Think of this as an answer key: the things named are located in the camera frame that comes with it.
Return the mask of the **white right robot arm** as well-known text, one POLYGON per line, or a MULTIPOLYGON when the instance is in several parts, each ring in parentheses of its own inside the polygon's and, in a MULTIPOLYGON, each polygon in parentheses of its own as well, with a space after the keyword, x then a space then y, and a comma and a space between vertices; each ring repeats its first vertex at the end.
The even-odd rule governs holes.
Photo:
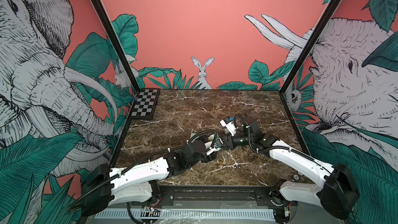
POLYGON ((220 123, 227 132, 216 135, 211 148, 219 151, 249 146, 254 153, 282 162, 312 181, 309 186, 291 181, 282 183, 277 192, 284 200, 321 206, 340 220, 353 217, 360 193, 349 168, 315 159, 280 138, 263 133, 252 117, 236 115, 220 123))

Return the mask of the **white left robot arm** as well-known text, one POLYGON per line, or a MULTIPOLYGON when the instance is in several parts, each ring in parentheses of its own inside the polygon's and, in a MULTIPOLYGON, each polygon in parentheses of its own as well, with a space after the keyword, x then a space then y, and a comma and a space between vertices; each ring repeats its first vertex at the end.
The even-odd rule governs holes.
POLYGON ((119 203, 155 204, 161 198, 158 181, 181 175, 199 162, 215 160, 224 147, 218 136, 209 141, 196 134, 186 145, 159 152, 155 160, 145 157, 127 168, 99 166, 83 182, 76 206, 86 217, 119 203))

